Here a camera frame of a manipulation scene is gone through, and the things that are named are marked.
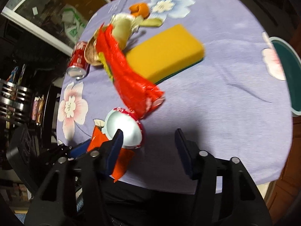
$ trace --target snack package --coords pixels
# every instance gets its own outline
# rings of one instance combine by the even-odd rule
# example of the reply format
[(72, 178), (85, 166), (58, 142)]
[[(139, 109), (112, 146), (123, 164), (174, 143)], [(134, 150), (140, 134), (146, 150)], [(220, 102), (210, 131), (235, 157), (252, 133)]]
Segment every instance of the snack package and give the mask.
[[(105, 141), (108, 141), (108, 138), (101, 132), (101, 130), (97, 126), (95, 126), (87, 152), (93, 150), (96, 147), (100, 147)], [(134, 154), (135, 152), (130, 149), (121, 148), (112, 173), (114, 182), (118, 181), (126, 173), (128, 164), (133, 158)]]
[(118, 42), (112, 36), (113, 26), (110, 24), (104, 31), (102, 27), (96, 39), (96, 51), (98, 55), (103, 54), (101, 62), (122, 101), (141, 119), (164, 101), (164, 92), (130, 68)]

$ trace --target glass door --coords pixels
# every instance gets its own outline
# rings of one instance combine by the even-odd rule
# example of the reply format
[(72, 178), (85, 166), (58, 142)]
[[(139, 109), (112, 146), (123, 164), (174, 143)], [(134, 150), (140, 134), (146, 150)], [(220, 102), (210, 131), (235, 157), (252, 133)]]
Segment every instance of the glass door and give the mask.
[(110, 0), (9, 0), (2, 15), (67, 55), (88, 21)]

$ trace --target white flower center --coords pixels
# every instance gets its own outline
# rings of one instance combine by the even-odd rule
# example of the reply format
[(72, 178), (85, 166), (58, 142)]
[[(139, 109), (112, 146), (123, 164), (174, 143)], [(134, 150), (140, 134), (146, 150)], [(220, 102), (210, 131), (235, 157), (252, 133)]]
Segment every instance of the white flower center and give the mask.
[(74, 110), (75, 110), (75, 96), (69, 96), (69, 99), (68, 101), (66, 101), (66, 104), (65, 104), (65, 113), (67, 115), (67, 118), (70, 118), (74, 116)]
[(152, 12), (163, 13), (164, 11), (169, 11), (173, 8), (175, 3), (172, 0), (161, 0), (153, 7)]

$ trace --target floral tablecloth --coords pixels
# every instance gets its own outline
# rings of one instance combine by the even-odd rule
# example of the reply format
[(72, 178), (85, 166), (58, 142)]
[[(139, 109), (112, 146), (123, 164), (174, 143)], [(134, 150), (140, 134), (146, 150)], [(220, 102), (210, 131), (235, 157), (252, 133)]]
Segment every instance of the floral tablecloth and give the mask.
[[(196, 183), (185, 175), (174, 144), (177, 128), (217, 158), (239, 157), (256, 184), (277, 179), (291, 145), (290, 97), (277, 54), (253, 14), (239, 0), (114, 0), (91, 18), (80, 40), (138, 2), (165, 21), (160, 28), (140, 28), (126, 50), (180, 23), (204, 43), (206, 55), (159, 84), (166, 101), (142, 120), (145, 143), (121, 181), (194, 193)], [(90, 67), (80, 81), (66, 76), (59, 142), (75, 146), (91, 138), (95, 123), (103, 125), (116, 107), (125, 108), (103, 69)]]

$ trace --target pink flower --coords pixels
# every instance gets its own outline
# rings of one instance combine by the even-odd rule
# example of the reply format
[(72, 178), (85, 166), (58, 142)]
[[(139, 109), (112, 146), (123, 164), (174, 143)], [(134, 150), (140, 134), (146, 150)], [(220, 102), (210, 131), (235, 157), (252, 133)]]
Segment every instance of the pink flower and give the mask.
[(84, 83), (68, 84), (64, 91), (64, 99), (58, 108), (58, 121), (63, 121), (63, 132), (67, 140), (74, 135), (74, 122), (83, 125), (88, 112), (88, 103), (82, 99)]
[(269, 48), (262, 50), (263, 61), (266, 64), (268, 73), (278, 80), (285, 81), (285, 73), (273, 44), (270, 42), (266, 32), (262, 33), (262, 37), (269, 46)]

